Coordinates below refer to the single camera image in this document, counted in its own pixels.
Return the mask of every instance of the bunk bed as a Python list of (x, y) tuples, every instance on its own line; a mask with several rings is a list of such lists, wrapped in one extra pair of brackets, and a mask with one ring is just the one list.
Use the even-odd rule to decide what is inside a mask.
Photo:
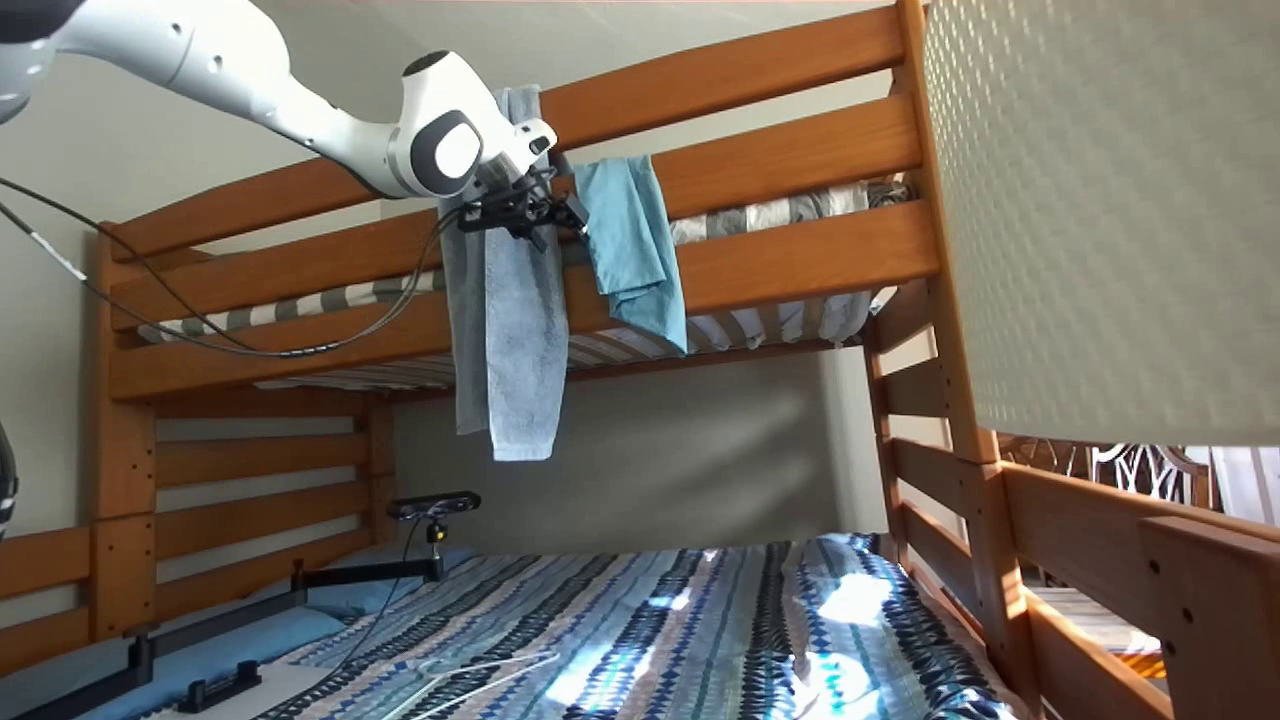
[[(866, 354), (892, 519), (880, 554), (909, 572), (910, 598), (977, 662), (989, 662), (1022, 708), (1051, 708), (1057, 716), (1260, 716), (1260, 708), (1277, 708), (1280, 541), (1271, 533), (1002, 460), (997, 433), (977, 425), (947, 281), (925, 97), (925, 12), (917, 0), (575, 80), (545, 93), (545, 115), (565, 149), (575, 151), (866, 72), (896, 78), (884, 99), (656, 155), (656, 175), (674, 221), (896, 175), (910, 175), (919, 189), (853, 215), (684, 243), (687, 311), (715, 325), (724, 311), (782, 317), (776, 310), (799, 310), (799, 317), (811, 317), (830, 296), (888, 296), (854, 327)], [(345, 169), (309, 159), (154, 210), (112, 232), (158, 264), (197, 310), (235, 311), (415, 273), (423, 239), (437, 232), (431, 211), (386, 215), (261, 253), (198, 253), (235, 232), (365, 202), (368, 193)], [(135, 268), (135, 255), (98, 243), (97, 260), (98, 285), (125, 310), (152, 321), (174, 311)], [(573, 336), (582, 348), (592, 348), (592, 336), (627, 348), (616, 340), (586, 268), (568, 268), (565, 291)], [(296, 348), (354, 332), (374, 317), (374, 305), (354, 305), (242, 327), (241, 336)], [(696, 340), (705, 344), (696, 360), (827, 348), (821, 332), (759, 327), (763, 348), (759, 336), (738, 336), (738, 344)], [(892, 354), (919, 336), (928, 344), (925, 360), (896, 366)], [(402, 385), (396, 392), (328, 392), (284, 390), (284, 379), (407, 360), (441, 369), (441, 358), (447, 358), (447, 310), (441, 291), (412, 300), (402, 321), (380, 336), (290, 366), (146, 344), (132, 317), (98, 310), (91, 519), (0, 544), (0, 601), (67, 586), (85, 593), (67, 613), (5, 627), (0, 671), (91, 641), (152, 632), (347, 554), (386, 544), (396, 537), (382, 516), (396, 489), (392, 403), (441, 392), (441, 385), (419, 385), (415, 392), (402, 392)], [(650, 354), (611, 358), (632, 358), (638, 369), (687, 366)], [(339, 420), (339, 433), (286, 440), (170, 440), (154, 433), (167, 420), (321, 418)], [(935, 420), (944, 433), (919, 440), (904, 433), (904, 418)], [(303, 467), (354, 467), (354, 482), (198, 507), (154, 503), (170, 489)], [(174, 579), (154, 572), (184, 558), (207, 558), (323, 519), (347, 519), (347, 530)], [(1092, 645), (1064, 613), (1022, 589), (1019, 567), (1027, 564), (1156, 637), (1164, 645), (1167, 687)]]

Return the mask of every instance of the blue towel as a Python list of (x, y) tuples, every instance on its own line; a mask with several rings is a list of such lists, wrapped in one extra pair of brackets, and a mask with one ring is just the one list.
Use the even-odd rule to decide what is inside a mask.
[[(538, 115), (536, 89), (496, 93), (506, 120)], [(488, 430), (493, 460), (546, 460), (557, 448), (568, 321), (559, 285), (559, 239), (503, 227), (441, 232), (457, 433)]]
[(687, 354), (674, 232), (650, 159), (582, 165), (575, 198), (608, 317)]

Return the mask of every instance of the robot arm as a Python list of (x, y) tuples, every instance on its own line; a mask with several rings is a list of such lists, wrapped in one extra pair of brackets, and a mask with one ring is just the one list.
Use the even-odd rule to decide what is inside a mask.
[(457, 51), (402, 68), (396, 125), (368, 125), (303, 89), (280, 30), (253, 0), (0, 0), (0, 125), (57, 51), (98, 58), (158, 89), (263, 125), (351, 169), (380, 198), (457, 198), (476, 172), (521, 183), (557, 132), (506, 125)]

